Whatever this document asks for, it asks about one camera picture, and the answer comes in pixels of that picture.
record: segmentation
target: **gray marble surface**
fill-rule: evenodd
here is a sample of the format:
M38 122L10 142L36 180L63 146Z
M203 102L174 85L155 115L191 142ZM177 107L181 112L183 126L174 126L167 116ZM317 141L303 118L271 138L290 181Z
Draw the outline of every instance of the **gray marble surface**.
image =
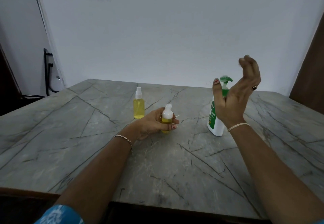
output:
M228 132L206 124L209 88L86 80L0 117L0 187L62 193L124 126L142 87L146 112L171 102L177 130L137 142L114 201L266 218ZM324 116L273 92L255 91L246 121L324 201Z

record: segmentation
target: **white wall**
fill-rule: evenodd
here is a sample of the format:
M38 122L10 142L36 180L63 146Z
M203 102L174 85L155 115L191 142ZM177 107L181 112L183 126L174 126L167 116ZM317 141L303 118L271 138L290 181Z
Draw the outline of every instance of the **white wall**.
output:
M22 94L45 95L43 48L50 46L36 0L0 0L0 44ZM61 90L53 70L52 87Z
M324 0L41 0L67 86L108 79L210 87L241 76L289 95Z

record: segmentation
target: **green pump head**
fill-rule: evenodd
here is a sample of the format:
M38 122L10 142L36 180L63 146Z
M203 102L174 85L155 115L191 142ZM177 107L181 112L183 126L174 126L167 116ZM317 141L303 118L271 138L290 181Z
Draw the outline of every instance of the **green pump head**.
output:
M222 76L219 80L223 83L222 85L223 97L226 97L229 91L229 88L227 87L227 83L229 81L233 81L233 79L230 78L229 76Z

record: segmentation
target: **silver chain bracelet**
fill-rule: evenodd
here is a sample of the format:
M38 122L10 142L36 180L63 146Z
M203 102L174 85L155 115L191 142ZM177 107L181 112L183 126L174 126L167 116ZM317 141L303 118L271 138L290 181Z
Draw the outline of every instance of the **silver chain bracelet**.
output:
M129 139L127 139L125 136L122 136L122 135L115 135L114 138L117 137L117 136L122 137L122 138L124 138L125 140L128 141L128 143L131 145L131 152L133 154L133 144L132 144L132 142Z

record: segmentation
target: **small plastic bottle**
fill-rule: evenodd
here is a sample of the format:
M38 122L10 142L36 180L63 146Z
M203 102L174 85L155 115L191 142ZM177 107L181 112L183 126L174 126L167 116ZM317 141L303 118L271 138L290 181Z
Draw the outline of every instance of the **small plastic bottle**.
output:
M227 93L229 92L229 88L227 87L227 83L229 81L233 81L233 80L228 76L222 76L220 78L220 81L223 83L223 85L222 85L223 97L226 97ZM216 135L216 136L222 136L223 135L225 125L216 116L214 97L213 97L213 101L212 101L212 107L211 107L211 110L210 110L210 113L209 113L209 119L208 119L207 127L214 135Z
M145 116L145 102L142 97L142 91L140 87L136 87L135 99L133 100L134 117L141 119Z
M162 112L162 121L161 121L163 124L172 124L173 112L171 108L172 108L171 104L166 104L164 106L164 111ZM169 133L169 131L164 131L164 130L162 130L162 132L166 134Z

